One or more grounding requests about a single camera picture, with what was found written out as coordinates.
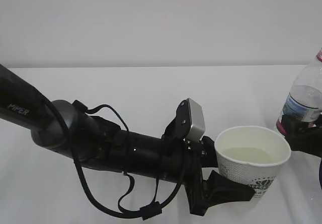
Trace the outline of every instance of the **white wall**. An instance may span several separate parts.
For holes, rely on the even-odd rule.
[[[0,63],[303,64],[322,0],[0,0]]]

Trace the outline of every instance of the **white table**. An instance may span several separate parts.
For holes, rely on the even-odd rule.
[[[29,68],[14,72],[49,99],[78,99],[89,107],[115,107],[131,131],[160,137],[182,99],[203,107],[206,135],[215,139],[237,125],[272,128],[292,81],[303,66]],[[100,115],[119,123],[109,111]],[[87,201],[71,159],[33,144],[27,130],[0,121],[0,222],[83,224],[141,223],[99,212]],[[322,191],[319,158],[293,153],[265,196],[253,202],[226,203],[208,209],[204,217],[189,214],[184,188],[163,214],[145,223],[321,223]],[[210,170],[205,170],[205,178]],[[93,194],[117,209],[128,188],[122,174],[85,170]],[[134,191],[124,206],[148,204],[154,180],[135,176]],[[163,201],[174,184],[160,183]]]

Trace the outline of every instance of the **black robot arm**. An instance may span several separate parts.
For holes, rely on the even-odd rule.
[[[112,216],[147,219],[160,214],[182,184],[187,192],[190,213],[196,215],[204,215],[209,207],[217,204],[248,201],[254,195],[251,187],[233,182],[215,171],[208,180],[203,180],[202,168],[217,167],[216,154],[213,141],[203,136],[205,127],[201,107],[189,98],[180,103],[162,138],[155,138],[130,132],[108,105],[89,110],[79,101],[72,104],[64,100],[50,102],[2,65],[0,95],[0,118],[30,129],[37,145],[73,158],[90,202]],[[92,116],[102,107],[112,109],[127,130],[121,130],[119,125],[99,116]],[[121,212],[116,212],[94,199],[81,167],[126,175],[134,173],[175,182],[176,187],[163,203],[154,199],[138,211],[119,206]],[[134,179],[129,178],[132,187]]]

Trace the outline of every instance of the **white paper cup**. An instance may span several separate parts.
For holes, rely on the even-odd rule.
[[[273,161],[259,164],[235,160],[223,154],[232,147],[259,148]],[[280,134],[259,126],[233,127],[223,131],[215,141],[215,150],[219,173],[230,180],[253,187],[255,198],[264,195],[291,156],[291,148]]]

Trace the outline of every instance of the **plastic water bottle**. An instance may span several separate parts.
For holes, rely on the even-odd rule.
[[[281,123],[283,115],[290,115],[307,127],[313,127],[314,122],[322,112],[322,49],[315,61],[307,65],[295,79],[286,99],[276,130],[284,136],[286,131]]]

